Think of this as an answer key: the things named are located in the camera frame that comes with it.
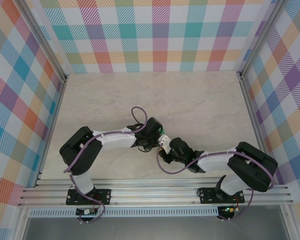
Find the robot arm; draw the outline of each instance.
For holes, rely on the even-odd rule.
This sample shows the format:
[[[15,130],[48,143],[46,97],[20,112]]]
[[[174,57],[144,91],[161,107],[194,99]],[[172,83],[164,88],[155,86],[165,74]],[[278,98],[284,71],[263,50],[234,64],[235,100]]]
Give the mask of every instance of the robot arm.
[[[272,176],[278,167],[278,163],[274,158],[247,142],[240,142],[237,147],[221,153],[193,151],[181,138],[177,137],[171,140],[165,134],[159,138],[158,142],[162,147],[159,155],[168,164],[175,161],[187,166],[194,159],[201,157],[200,160],[188,167],[191,172],[229,171],[230,174],[223,176],[215,189],[217,197],[221,201],[226,198],[226,195],[232,196],[245,189],[253,189],[259,192],[266,192],[268,190],[271,183],[270,177],[263,169],[243,157],[242,154],[253,158],[269,171]]]
[[[144,151],[147,152],[151,150],[151,148],[159,146],[158,138],[163,129],[161,123],[154,117],[151,117],[147,121],[144,129],[132,133],[142,125],[142,123],[130,125],[114,131],[118,133],[109,135],[102,135],[104,132],[92,131],[89,127],[84,126],[60,148],[59,153],[61,154],[64,163],[70,166],[84,144],[91,138],[101,134],[100,137],[97,137],[88,144],[77,162],[71,168],[73,180],[83,194],[87,194],[94,189],[89,169],[100,152],[116,148],[133,147],[143,147]]]
[[[212,152],[193,150],[180,137],[171,140],[167,135],[161,135],[163,126],[154,117],[147,121],[144,129],[129,134],[129,132],[134,132],[142,125],[142,123],[138,123],[127,126],[119,130],[118,133],[101,135],[87,145],[71,168],[74,182],[83,194],[87,194],[94,189],[89,175],[89,168],[99,152],[115,148],[143,147],[147,152],[151,148],[161,146],[159,155],[168,164],[175,161],[187,166],[195,159],[202,157],[198,162],[188,166],[188,169],[193,173],[228,170],[230,174],[222,177],[215,188],[215,193],[220,201],[248,188],[266,192],[271,182],[269,176],[259,166],[234,153],[244,153],[253,158],[266,168],[272,176],[278,167],[276,160],[246,142],[240,142],[237,147],[229,149],[223,154],[218,153],[218,155],[214,155]],[[61,147],[59,152],[63,161],[70,166],[82,146],[91,138],[102,133],[91,131],[87,126],[80,128]]]

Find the checkered fabric backdrop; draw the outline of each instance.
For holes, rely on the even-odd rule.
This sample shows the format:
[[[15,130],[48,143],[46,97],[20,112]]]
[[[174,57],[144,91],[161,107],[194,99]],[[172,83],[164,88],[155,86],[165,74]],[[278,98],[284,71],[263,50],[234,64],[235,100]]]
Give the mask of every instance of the checkered fabric backdrop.
[[[38,170],[61,86],[13,0],[0,0],[0,240]]]
[[[266,147],[300,219],[300,0],[288,2],[247,77]]]
[[[255,47],[258,39],[259,39],[260,33],[263,30],[264,26],[266,25],[266,22],[267,22],[268,18],[270,17],[277,1],[278,0],[271,0],[271,3],[269,5],[268,9],[266,10],[265,15],[263,16],[262,21],[261,21],[257,31],[255,32],[255,34],[253,36],[253,39],[252,39],[252,41],[249,45],[249,48],[248,48],[248,50],[246,51],[246,53],[244,55],[243,61],[241,62],[241,65],[240,65],[239,69],[236,69],[236,71],[242,72],[242,70],[243,70],[243,68],[244,68],[244,66],[247,62],[247,59],[250,56],[250,53],[251,53],[252,49],[254,49],[254,47]]]
[[[233,70],[266,1],[39,2],[75,73],[111,73]]]
[[[51,50],[54,52],[56,58],[58,59],[59,63],[60,63],[60,66],[62,68],[62,70],[66,73],[66,74],[69,74],[70,72],[67,70],[66,66],[65,66],[65,63],[63,61],[63,59],[61,58],[60,56],[60,53],[58,52],[54,42],[52,41],[51,39],[51,36],[50,34],[48,33],[47,31],[47,28],[46,26],[43,24],[41,18],[39,17],[38,15],[38,12],[36,11],[33,3],[32,3],[32,0],[25,0],[25,2],[27,3],[29,9],[31,10],[32,12],[32,15],[33,17],[35,18],[36,22],[38,23],[38,25],[40,26],[41,28],[41,31],[42,33],[44,34],[45,36],[45,39],[47,40],[47,42],[49,43],[50,47],[51,47]]]

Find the aluminum frame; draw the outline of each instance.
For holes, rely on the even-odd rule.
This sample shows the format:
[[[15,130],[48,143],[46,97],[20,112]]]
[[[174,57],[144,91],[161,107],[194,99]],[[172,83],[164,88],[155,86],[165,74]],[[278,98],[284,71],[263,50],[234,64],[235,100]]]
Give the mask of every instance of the aluminum frame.
[[[265,42],[268,40],[268,37],[271,34],[271,31],[275,27],[281,13],[285,9],[286,5],[288,4],[289,0],[277,0],[268,20],[266,21],[261,33],[257,39],[257,42],[252,49],[246,63],[242,69],[242,76],[246,76],[253,64],[255,63],[257,56],[259,55],[262,47],[264,46]]]
[[[62,100],[63,100],[64,95],[65,95],[67,82],[68,82],[68,77],[65,79],[65,82],[63,82],[62,86],[61,86],[60,97],[58,99],[58,103],[56,104],[55,113],[54,113],[54,116],[53,116],[53,119],[52,119],[50,130],[49,130],[48,135],[47,135],[46,144],[44,146],[42,157],[40,158],[39,168],[36,170],[37,172],[35,173],[36,178],[33,178],[33,181],[31,183],[31,186],[33,186],[33,187],[36,186],[38,179],[41,178],[41,174],[42,174],[42,171],[43,171],[45,163],[46,163],[48,150],[49,150],[51,140],[52,140],[52,136],[53,136],[53,133],[54,133],[54,130],[55,130],[55,127],[56,127],[57,118],[58,118],[59,111],[60,111],[60,108],[61,108]]]
[[[40,26],[38,25],[37,21],[35,20],[35,17],[33,16],[28,5],[25,3],[25,0],[13,0],[13,2],[19,9],[20,13],[22,14],[23,18],[25,19],[26,23],[28,24],[31,32],[35,36],[35,39],[38,41],[38,44],[41,46],[47,59],[52,64],[54,70],[56,71],[58,76],[60,78],[62,78],[63,82],[66,82],[67,74],[62,69],[54,51],[52,50],[50,44],[48,43],[48,40],[46,39]]]
[[[249,116],[250,116],[250,120],[252,123],[252,127],[254,130],[254,134],[256,136],[259,148],[261,151],[269,154],[269,151],[266,148],[264,139],[261,134],[260,125],[258,124],[258,118],[257,118],[256,113],[252,106],[252,100],[250,98],[250,95],[248,94],[249,91],[248,91],[246,82],[244,81],[244,76],[237,73],[237,77],[238,77],[238,81],[239,81],[239,84],[241,87],[243,98],[244,98],[246,108],[247,108]],[[278,182],[278,178],[276,175],[274,175],[274,178],[275,178],[276,182]],[[281,208],[282,216],[283,216],[283,219],[284,219],[284,222],[285,222],[285,225],[288,230],[290,238],[293,240],[300,240],[300,234],[299,234],[299,231],[297,228],[298,217],[297,217],[296,210],[294,209],[294,206],[292,204],[291,205],[282,204],[282,205],[280,205],[280,208]]]
[[[214,188],[219,178],[164,178],[164,179],[99,179],[96,188],[112,189],[111,207],[188,207],[228,206],[231,204],[200,204],[197,189]],[[70,180],[38,180],[35,188],[25,188],[19,201],[22,208],[69,208],[65,204]],[[246,205],[251,192],[243,191]],[[267,192],[255,192],[252,205],[289,205],[292,196],[285,185],[276,185]]]

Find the beige floor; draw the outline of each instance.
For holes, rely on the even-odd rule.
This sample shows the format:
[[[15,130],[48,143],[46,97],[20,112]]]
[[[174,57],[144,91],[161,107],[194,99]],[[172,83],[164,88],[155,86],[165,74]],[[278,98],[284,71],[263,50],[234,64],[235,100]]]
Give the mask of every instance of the beige floor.
[[[133,106],[157,118],[172,139],[181,137],[194,150],[222,151],[240,141],[257,145],[234,71],[71,74],[57,118],[42,179],[68,179],[60,147],[82,126],[111,131],[135,124]],[[137,117],[143,119],[142,112]],[[162,163],[170,171],[183,167]],[[219,177],[222,172],[178,175],[163,173],[156,149],[102,152],[90,169],[94,179]]]

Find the black bracket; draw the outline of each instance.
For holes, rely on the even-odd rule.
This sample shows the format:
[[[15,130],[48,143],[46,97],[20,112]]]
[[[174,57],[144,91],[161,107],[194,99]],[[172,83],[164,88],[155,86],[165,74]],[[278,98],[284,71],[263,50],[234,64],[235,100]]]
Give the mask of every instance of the black bracket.
[[[238,191],[232,196],[225,195],[222,201],[217,197],[215,187],[198,188],[197,194],[200,197],[201,204],[243,204],[245,202],[243,191]]]
[[[102,202],[104,205],[109,205],[110,204],[110,199],[111,199],[111,189],[93,189],[90,192],[86,194],[86,196],[96,199],[100,202]],[[66,205],[94,205],[94,201],[91,201],[84,196],[80,195],[77,190],[75,189],[69,189],[68,194],[66,197],[65,204]]]

